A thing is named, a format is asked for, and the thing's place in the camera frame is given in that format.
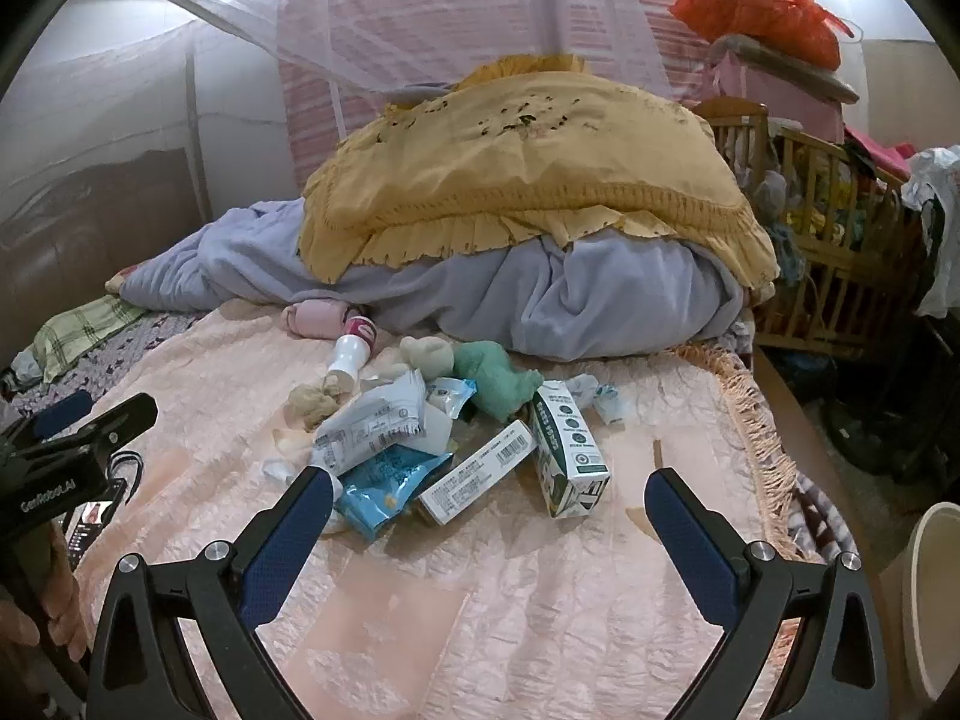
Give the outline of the person left hand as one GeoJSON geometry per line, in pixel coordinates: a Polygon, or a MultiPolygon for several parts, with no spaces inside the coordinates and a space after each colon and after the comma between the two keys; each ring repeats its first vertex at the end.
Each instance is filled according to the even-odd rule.
{"type": "MultiPolygon", "coordinates": [[[[53,645],[65,647],[73,663],[78,663],[88,648],[88,634],[80,610],[80,590],[75,575],[68,565],[67,543],[59,523],[50,522],[46,527],[46,557],[49,572],[39,600],[47,614],[47,632],[53,645]]],[[[39,644],[39,629],[31,617],[18,606],[2,601],[3,644],[36,647],[39,644]]]]}

